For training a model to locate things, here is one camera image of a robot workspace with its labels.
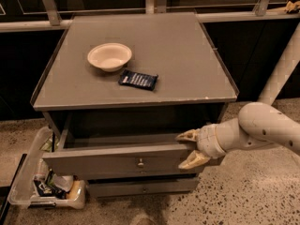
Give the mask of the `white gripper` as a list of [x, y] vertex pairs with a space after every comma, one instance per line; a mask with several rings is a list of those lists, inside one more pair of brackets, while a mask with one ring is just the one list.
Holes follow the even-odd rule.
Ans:
[[180, 170], [190, 170], [202, 166], [210, 158], [221, 158], [226, 155], [218, 143], [216, 127], [215, 124], [211, 124], [200, 129], [191, 129], [175, 138], [178, 142], [197, 142], [199, 150], [191, 152], [187, 159], [178, 165]]

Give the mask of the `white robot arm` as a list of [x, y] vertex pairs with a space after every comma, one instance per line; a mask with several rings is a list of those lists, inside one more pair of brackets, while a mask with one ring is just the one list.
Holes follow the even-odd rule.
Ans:
[[299, 51], [300, 25], [293, 32], [256, 102], [243, 106], [234, 119], [188, 130], [176, 137], [179, 142], [196, 143], [196, 149], [178, 168], [193, 169], [233, 150], [256, 150], [274, 143], [299, 154], [300, 124], [273, 107], [300, 61]]

